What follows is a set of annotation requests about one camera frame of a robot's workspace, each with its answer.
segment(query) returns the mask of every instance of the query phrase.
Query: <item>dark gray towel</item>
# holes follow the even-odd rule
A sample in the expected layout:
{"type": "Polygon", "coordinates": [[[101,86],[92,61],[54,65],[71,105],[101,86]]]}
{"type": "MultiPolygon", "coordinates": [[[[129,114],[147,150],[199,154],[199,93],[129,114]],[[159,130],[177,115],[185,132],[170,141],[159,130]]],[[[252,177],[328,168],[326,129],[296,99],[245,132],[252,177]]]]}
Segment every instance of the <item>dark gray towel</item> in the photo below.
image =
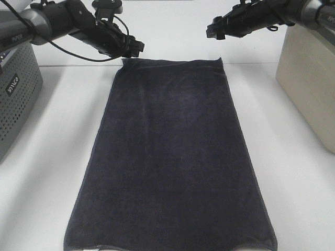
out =
{"type": "Polygon", "coordinates": [[[127,59],[64,249],[277,250],[221,60],[127,59]]]}

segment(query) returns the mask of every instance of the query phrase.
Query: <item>black cable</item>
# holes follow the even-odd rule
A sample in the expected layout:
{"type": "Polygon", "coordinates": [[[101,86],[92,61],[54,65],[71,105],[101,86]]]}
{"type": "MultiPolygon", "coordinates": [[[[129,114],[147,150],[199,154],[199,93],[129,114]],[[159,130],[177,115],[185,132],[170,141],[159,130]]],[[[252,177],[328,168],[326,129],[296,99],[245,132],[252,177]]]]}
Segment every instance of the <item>black cable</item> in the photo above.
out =
{"type": "Polygon", "coordinates": [[[84,59],[84,60],[87,60],[87,61],[91,61],[91,62],[107,62],[107,61],[111,61],[111,60],[114,60],[114,59],[117,59],[119,57],[121,57],[124,53],[126,53],[127,51],[127,48],[128,48],[128,45],[129,45],[129,29],[127,27],[127,25],[121,20],[121,18],[117,17],[117,16],[114,16],[116,19],[118,19],[121,24],[126,28],[126,31],[127,31],[127,36],[126,36],[126,44],[123,48],[123,50],[117,54],[116,56],[114,57],[110,57],[109,59],[102,59],[102,60],[98,60],[98,59],[90,59],[90,58],[86,58],[84,56],[80,56],[80,55],[77,55],[73,52],[70,52],[70,51],[67,51],[66,49],[60,47],[59,45],[57,45],[56,43],[52,42],[50,39],[48,38],[45,38],[43,37],[42,35],[38,34],[37,30],[31,26],[27,21],[25,21],[21,16],[20,14],[6,1],[6,0],[0,0],[4,5],[6,5],[8,7],[8,9],[25,25],[27,26],[27,28],[34,34],[37,34],[39,35],[41,38],[45,39],[45,41],[49,42],[52,46],[56,47],[57,49],[61,50],[62,52],[66,53],[66,54],[69,54],[71,56],[75,56],[76,58],[79,58],[79,59],[84,59]]]}

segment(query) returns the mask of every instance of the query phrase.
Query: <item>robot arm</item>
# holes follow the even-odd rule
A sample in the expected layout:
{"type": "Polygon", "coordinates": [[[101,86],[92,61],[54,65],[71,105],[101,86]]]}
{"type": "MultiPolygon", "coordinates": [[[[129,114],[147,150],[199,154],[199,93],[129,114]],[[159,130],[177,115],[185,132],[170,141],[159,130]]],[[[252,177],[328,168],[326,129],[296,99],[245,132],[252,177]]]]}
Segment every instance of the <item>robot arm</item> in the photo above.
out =
{"type": "Polygon", "coordinates": [[[20,13],[32,27],[28,29],[20,20],[0,24],[0,53],[11,50],[23,42],[44,44],[67,34],[93,46],[99,53],[114,57],[121,51],[124,57],[138,57],[144,44],[135,37],[123,34],[113,23],[114,14],[122,12],[121,0],[93,1],[95,17],[80,0],[60,3],[41,1],[20,13]]]}
{"type": "Polygon", "coordinates": [[[225,35],[242,38],[255,30],[300,24],[309,29],[324,26],[335,30],[334,0],[240,0],[240,4],[208,26],[207,37],[218,40],[225,35]]]}

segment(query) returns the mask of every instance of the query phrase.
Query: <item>beige box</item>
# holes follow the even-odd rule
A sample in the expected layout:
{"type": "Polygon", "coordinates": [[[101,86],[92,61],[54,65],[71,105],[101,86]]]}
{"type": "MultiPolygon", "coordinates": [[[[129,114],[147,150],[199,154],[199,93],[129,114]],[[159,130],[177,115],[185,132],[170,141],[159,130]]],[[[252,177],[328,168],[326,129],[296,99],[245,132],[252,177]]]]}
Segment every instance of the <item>beige box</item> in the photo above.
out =
{"type": "Polygon", "coordinates": [[[320,33],[299,25],[288,28],[276,78],[335,153],[335,35],[320,33]]]}

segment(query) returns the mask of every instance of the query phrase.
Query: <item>white table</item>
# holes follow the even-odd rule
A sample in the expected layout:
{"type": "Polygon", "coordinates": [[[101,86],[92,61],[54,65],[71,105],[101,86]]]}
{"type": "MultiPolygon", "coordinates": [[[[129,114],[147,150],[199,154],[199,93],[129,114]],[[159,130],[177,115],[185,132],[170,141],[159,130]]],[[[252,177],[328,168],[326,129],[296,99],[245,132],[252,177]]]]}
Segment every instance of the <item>white table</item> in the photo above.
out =
{"type": "MultiPolygon", "coordinates": [[[[90,1],[83,1],[87,6],[90,1]]],[[[285,36],[206,39],[206,26],[238,1],[129,1],[122,19],[146,44],[142,58],[222,57],[279,251],[335,246],[335,155],[316,138],[275,80],[285,36]]],[[[103,58],[70,37],[57,43],[103,58]]],[[[94,64],[34,47],[44,84],[0,165],[0,250],[62,251],[93,142],[121,60],[94,64]]]]}

